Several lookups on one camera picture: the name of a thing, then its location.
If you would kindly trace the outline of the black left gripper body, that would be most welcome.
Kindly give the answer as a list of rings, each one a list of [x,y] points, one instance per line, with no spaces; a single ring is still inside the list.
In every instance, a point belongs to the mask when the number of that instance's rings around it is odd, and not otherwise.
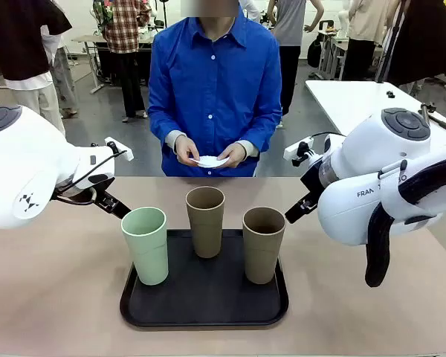
[[[94,204],[105,212],[113,212],[115,208],[115,197],[109,194],[105,188],[93,187],[96,191]]]

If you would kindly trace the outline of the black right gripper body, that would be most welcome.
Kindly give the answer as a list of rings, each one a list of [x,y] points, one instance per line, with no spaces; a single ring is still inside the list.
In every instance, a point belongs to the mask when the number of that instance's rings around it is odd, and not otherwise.
[[[322,184],[319,179],[319,170],[308,169],[300,178],[300,181],[308,190],[308,193],[303,197],[303,200],[309,203],[318,203],[318,200],[322,193]]]

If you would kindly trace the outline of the person's left hand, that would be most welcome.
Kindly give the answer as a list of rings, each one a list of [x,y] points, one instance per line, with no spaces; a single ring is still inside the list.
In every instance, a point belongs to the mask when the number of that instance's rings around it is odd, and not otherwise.
[[[222,163],[219,168],[236,168],[246,158],[246,149],[238,142],[229,145],[217,158]]]

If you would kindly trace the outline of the person's right hand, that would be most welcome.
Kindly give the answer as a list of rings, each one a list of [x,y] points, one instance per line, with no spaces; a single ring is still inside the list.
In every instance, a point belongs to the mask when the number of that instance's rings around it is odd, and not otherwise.
[[[178,161],[189,167],[197,167],[200,161],[198,149],[193,140],[179,135],[175,140],[175,154]]]

